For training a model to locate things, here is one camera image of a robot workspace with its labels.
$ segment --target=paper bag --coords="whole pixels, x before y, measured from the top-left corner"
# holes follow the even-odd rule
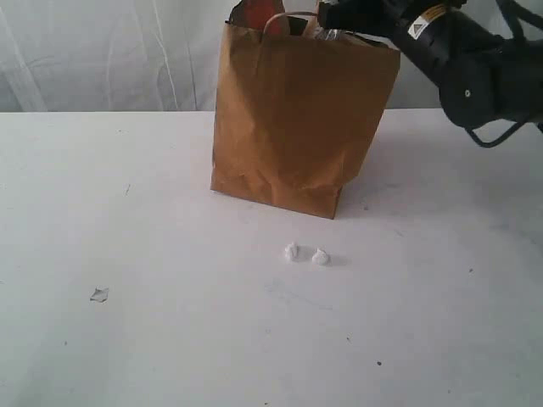
[[[335,216],[370,147],[400,67],[388,48],[269,36],[227,24],[211,189]]]

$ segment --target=white table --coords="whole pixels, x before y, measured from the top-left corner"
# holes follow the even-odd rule
[[[541,406],[537,130],[389,111],[323,220],[210,192],[212,126],[0,114],[1,406]]]

